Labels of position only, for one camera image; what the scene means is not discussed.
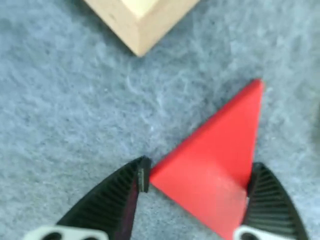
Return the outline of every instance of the red block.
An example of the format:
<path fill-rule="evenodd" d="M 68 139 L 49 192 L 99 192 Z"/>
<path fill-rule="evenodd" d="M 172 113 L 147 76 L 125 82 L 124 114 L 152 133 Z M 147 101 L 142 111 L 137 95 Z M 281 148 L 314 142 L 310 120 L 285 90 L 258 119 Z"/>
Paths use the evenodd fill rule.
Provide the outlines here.
<path fill-rule="evenodd" d="M 226 240 L 247 205 L 263 82 L 254 80 L 158 163 L 151 183 Z"/>

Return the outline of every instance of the blue-gray carpet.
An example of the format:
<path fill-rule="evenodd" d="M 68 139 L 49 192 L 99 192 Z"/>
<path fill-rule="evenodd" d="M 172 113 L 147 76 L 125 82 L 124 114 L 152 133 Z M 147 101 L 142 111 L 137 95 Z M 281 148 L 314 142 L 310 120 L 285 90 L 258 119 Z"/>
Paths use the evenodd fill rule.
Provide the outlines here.
<path fill-rule="evenodd" d="M 0 239 L 55 223 L 135 157 L 158 162 L 263 77 L 255 160 L 319 240 L 319 12 L 319 0 L 202 0 L 137 58 L 82 1 L 2 0 Z M 218 237 L 152 188 L 132 239 Z"/>

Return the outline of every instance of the robotic claw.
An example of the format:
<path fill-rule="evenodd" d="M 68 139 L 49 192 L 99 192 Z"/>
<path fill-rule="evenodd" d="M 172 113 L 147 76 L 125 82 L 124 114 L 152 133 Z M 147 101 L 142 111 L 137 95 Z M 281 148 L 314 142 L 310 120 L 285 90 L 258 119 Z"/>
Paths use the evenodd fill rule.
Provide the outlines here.
<path fill-rule="evenodd" d="M 129 240 L 149 182 L 225 240 L 307 240 L 283 186 L 253 163 L 263 89 L 254 80 L 152 172 L 149 158 L 133 160 L 24 240 Z"/>
<path fill-rule="evenodd" d="M 56 225 L 42 226 L 23 240 L 129 240 L 140 192 L 148 192 L 151 160 L 126 164 L 94 187 Z M 254 163 L 248 204 L 234 240 L 307 240 L 288 194 L 262 163 Z"/>

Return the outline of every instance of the gray carpet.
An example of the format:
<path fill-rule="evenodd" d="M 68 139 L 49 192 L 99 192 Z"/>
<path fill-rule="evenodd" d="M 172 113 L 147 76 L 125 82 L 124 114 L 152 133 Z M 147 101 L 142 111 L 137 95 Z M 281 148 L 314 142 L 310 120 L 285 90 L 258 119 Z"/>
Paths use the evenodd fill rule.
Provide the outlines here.
<path fill-rule="evenodd" d="M 2 0 L 0 239 L 53 224 L 135 157 L 160 161 L 263 77 L 255 160 L 319 240 L 319 7 L 202 0 L 137 58 L 82 1 Z M 219 238 L 152 188 L 139 199 L 132 239 Z"/>

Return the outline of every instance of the wooden cube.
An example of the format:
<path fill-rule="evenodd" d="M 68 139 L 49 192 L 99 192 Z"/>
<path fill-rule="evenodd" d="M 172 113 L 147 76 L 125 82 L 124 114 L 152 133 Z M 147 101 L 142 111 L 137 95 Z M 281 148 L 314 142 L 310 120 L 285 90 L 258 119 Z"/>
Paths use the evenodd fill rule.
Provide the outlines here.
<path fill-rule="evenodd" d="M 84 1 L 141 57 L 200 0 Z"/>

